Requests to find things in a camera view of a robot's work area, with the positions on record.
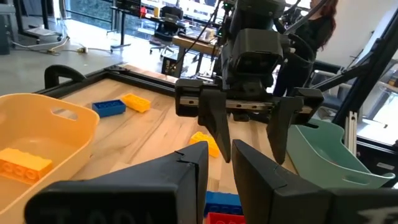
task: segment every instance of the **cable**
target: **cable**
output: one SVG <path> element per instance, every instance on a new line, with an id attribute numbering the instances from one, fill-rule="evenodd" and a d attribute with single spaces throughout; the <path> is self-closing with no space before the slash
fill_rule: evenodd
<path id="1" fill-rule="evenodd" d="M 12 50 L 25 50 L 25 51 L 31 51 L 31 52 L 37 52 L 40 54 L 47 54 L 47 55 L 52 55 L 52 56 L 59 56 L 60 53 L 59 52 L 54 52 L 54 53 L 50 53 L 48 52 L 48 50 L 34 50 L 34 49 L 28 49 L 28 48 L 23 48 L 23 49 L 12 49 Z"/>
<path id="2" fill-rule="evenodd" d="M 305 22 L 308 21 L 308 19 L 313 16 L 321 7 L 323 7 L 329 0 L 322 0 L 320 3 L 317 4 L 311 11 L 302 17 L 299 21 L 297 21 L 295 24 L 291 25 L 287 30 L 284 32 L 284 34 L 289 34 L 296 29 L 298 29 L 300 26 L 302 26 Z"/>
<path id="3" fill-rule="evenodd" d="M 220 6 L 220 3 L 222 1 L 218 1 L 218 4 L 216 6 L 216 9 L 218 8 L 218 6 Z M 177 62 L 175 63 L 175 65 L 173 66 L 173 68 L 175 69 L 176 66 L 181 62 L 181 60 L 184 59 L 185 55 L 192 49 L 192 47 L 198 42 L 198 40 L 200 39 L 201 35 L 205 32 L 206 28 L 210 25 L 211 23 L 211 18 L 214 16 L 216 9 L 214 10 L 214 12 L 211 14 L 209 20 L 207 21 L 206 25 L 204 26 L 204 28 L 201 30 L 200 34 L 198 35 L 198 37 L 193 41 L 193 43 L 191 44 L 191 46 L 189 46 L 189 48 L 184 51 L 184 53 L 182 54 L 182 56 L 177 60 Z"/>

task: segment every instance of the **office chair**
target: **office chair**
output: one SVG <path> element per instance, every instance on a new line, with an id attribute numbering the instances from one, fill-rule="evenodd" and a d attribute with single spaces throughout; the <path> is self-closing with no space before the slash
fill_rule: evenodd
<path id="1" fill-rule="evenodd" d="M 159 23 L 156 28 L 155 34 L 153 37 L 160 40 L 160 45 L 156 47 L 151 47 L 149 53 L 152 53 L 152 50 L 159 49 L 161 51 L 160 57 L 163 56 L 163 53 L 166 51 L 170 51 L 174 53 L 174 50 L 170 47 L 173 41 L 173 36 L 180 32 L 178 22 L 183 17 L 182 9 L 178 7 L 172 6 L 164 6 L 160 10 L 160 16 L 162 21 Z M 156 41 L 149 41 L 151 44 L 159 44 Z"/>

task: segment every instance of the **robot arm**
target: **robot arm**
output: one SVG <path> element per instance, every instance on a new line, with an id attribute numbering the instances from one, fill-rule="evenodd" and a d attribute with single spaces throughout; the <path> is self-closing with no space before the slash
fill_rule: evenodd
<path id="1" fill-rule="evenodd" d="M 273 85 L 272 72 L 284 60 L 295 57 L 303 66 L 315 60 L 312 50 L 293 34 L 272 30 L 274 20 L 284 13 L 284 0 L 238 0 L 232 17 L 225 19 L 224 45 L 219 56 L 215 85 L 198 80 L 176 83 L 176 112 L 179 116 L 198 117 L 214 137 L 226 162 L 231 159 L 227 114 L 235 121 L 249 121 L 249 115 L 266 116 L 267 133 L 276 161 L 285 159 L 287 131 L 291 124 L 305 124 L 323 102 L 319 90 L 298 88 L 294 95 L 277 98 L 266 92 Z M 292 54 L 290 40 L 308 48 L 305 60 Z"/>

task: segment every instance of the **orange lego brick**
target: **orange lego brick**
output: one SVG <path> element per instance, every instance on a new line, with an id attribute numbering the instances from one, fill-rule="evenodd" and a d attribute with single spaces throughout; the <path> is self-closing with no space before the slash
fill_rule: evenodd
<path id="1" fill-rule="evenodd" d="M 220 150 L 218 149 L 217 143 L 213 139 L 213 137 L 208 136 L 207 134 L 203 134 L 200 131 L 198 131 L 191 137 L 191 140 L 189 140 L 189 144 L 195 144 L 200 141 L 206 141 L 209 145 L 209 155 L 213 156 L 214 158 L 217 158 L 220 155 Z"/>
<path id="2" fill-rule="evenodd" d="M 136 110 L 140 113 L 143 113 L 150 108 L 150 101 L 145 100 L 139 96 L 133 94 L 127 94 L 121 98 L 123 103 L 128 106 L 129 108 Z"/>
<path id="3" fill-rule="evenodd" d="M 25 184 L 35 184 L 52 170 L 52 161 L 18 149 L 0 151 L 0 175 Z"/>

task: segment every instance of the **wooden table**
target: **wooden table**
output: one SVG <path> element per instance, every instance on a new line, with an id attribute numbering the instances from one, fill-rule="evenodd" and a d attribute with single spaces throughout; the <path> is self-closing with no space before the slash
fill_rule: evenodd
<path id="1" fill-rule="evenodd" d="M 191 39 L 187 39 L 184 37 L 180 37 L 178 35 L 175 35 L 173 37 L 173 44 L 177 45 L 179 47 L 178 50 L 178 56 L 177 56 L 177 60 L 180 59 L 180 62 L 177 64 L 176 68 L 175 68 L 175 76 L 176 77 L 180 77 L 181 75 L 181 71 L 182 71 L 182 67 L 183 67 L 183 57 L 184 57 L 184 52 L 191 47 L 191 45 L 193 44 L 193 40 Z M 191 50 L 196 50 L 197 52 L 199 52 L 199 60 L 198 60 L 198 66 L 197 66 L 197 73 L 199 72 L 200 69 L 200 64 L 201 64 L 201 60 L 203 58 L 203 54 L 208 54 L 211 55 L 213 54 L 213 49 L 214 49 L 214 45 L 213 44 L 204 44 L 201 42 L 196 42 L 195 45 L 193 45 L 193 47 L 191 48 Z M 216 47 L 214 49 L 214 55 L 219 55 L 221 52 L 221 48 L 220 47 Z"/>
<path id="2" fill-rule="evenodd" d="M 170 82 L 177 80 L 163 74 L 140 70 L 132 65 L 124 67 Z M 66 96 L 63 100 L 91 108 L 92 102 L 120 99 L 128 93 L 150 100 L 151 109 L 145 113 L 127 109 L 124 114 L 101 118 L 93 140 L 91 159 L 73 179 L 90 179 L 140 164 L 187 146 L 189 139 L 197 131 L 208 134 L 206 128 L 197 124 L 196 118 L 184 118 L 175 114 L 174 98 L 114 80 L 102 80 Z M 229 132 L 231 139 L 242 139 L 273 158 L 265 124 L 230 120 Z M 290 158 L 286 159 L 283 166 L 295 172 Z M 208 190 L 237 193 L 232 164 L 225 163 L 222 156 L 209 157 Z"/>

